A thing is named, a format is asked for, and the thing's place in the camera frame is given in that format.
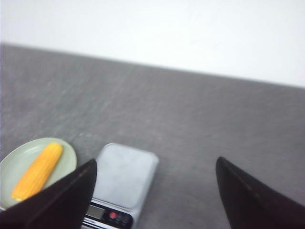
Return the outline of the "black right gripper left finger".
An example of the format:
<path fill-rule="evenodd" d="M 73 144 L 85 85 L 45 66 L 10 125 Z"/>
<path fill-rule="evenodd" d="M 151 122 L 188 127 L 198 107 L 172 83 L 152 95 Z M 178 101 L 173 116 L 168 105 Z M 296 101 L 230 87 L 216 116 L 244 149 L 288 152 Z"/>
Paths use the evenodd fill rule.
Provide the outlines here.
<path fill-rule="evenodd" d="M 91 202 L 97 163 L 89 160 L 50 187 L 2 211 L 2 229 L 79 229 Z"/>

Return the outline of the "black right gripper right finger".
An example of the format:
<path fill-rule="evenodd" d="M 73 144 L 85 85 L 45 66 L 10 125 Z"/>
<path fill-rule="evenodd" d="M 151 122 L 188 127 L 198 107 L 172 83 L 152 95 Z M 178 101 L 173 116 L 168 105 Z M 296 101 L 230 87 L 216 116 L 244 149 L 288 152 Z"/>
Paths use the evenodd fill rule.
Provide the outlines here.
<path fill-rule="evenodd" d="M 305 208 L 224 157 L 216 161 L 220 197 L 233 229 L 303 229 Z"/>

